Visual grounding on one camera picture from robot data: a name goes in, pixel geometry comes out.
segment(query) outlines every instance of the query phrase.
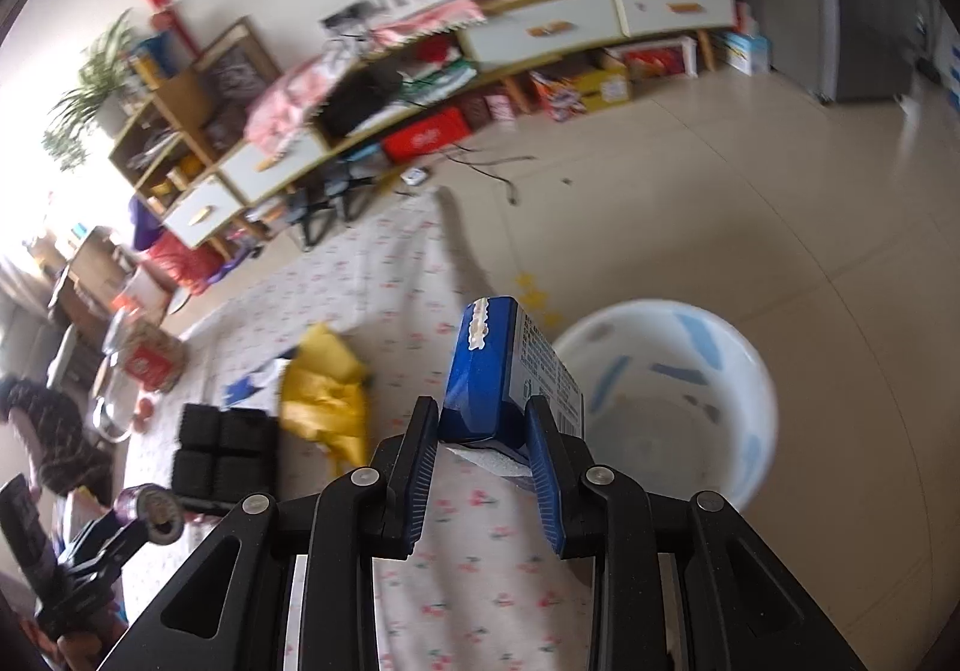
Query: plant pot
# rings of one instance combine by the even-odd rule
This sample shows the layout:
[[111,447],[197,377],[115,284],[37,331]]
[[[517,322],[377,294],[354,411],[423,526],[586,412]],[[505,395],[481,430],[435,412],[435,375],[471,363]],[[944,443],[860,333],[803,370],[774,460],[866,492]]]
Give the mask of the plant pot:
[[120,136],[123,128],[127,125],[127,114],[124,112],[117,92],[112,92],[109,97],[104,99],[104,104],[93,116],[93,121],[99,124],[100,128],[110,137],[110,140],[116,140]]

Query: jar with red label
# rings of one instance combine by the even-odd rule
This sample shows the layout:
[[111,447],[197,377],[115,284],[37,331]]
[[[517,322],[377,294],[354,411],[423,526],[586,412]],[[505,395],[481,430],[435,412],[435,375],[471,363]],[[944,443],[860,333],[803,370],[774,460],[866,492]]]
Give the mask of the jar with red label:
[[117,366],[148,393],[168,393],[186,366],[186,346],[139,311],[117,311],[110,321],[104,351],[117,354]]

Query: potted plant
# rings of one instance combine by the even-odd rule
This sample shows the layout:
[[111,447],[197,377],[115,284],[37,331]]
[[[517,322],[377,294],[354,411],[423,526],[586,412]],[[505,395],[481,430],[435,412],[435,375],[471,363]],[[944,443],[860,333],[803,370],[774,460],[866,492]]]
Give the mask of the potted plant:
[[85,51],[86,62],[78,72],[80,85],[66,92],[50,111],[54,121],[43,133],[42,145],[63,170],[74,169],[85,161],[82,137],[89,131],[91,121],[96,121],[110,137],[116,137],[127,122],[118,92],[127,75],[129,12],[123,12]]

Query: black box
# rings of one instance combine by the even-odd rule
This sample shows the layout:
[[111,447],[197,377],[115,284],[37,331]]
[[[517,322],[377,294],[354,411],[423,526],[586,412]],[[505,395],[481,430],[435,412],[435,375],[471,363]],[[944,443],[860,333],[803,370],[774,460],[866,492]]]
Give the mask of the black box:
[[253,492],[274,491],[274,460],[220,457],[214,475],[213,499],[236,503]]
[[216,406],[202,406],[197,403],[184,405],[181,426],[176,434],[181,448],[214,451],[220,439],[220,416],[220,409]]
[[221,454],[269,455],[277,450],[277,420],[253,409],[229,409],[221,414]]
[[170,489],[176,495],[208,498],[213,491],[213,455],[181,449],[174,454]]

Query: bucket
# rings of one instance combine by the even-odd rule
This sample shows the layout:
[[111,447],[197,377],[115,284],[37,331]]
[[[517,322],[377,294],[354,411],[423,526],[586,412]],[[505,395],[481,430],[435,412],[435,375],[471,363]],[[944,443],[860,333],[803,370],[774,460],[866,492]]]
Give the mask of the bucket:
[[703,489],[746,508],[773,460],[776,396],[760,355],[702,308],[634,300],[554,345],[584,393],[587,445],[646,492]]

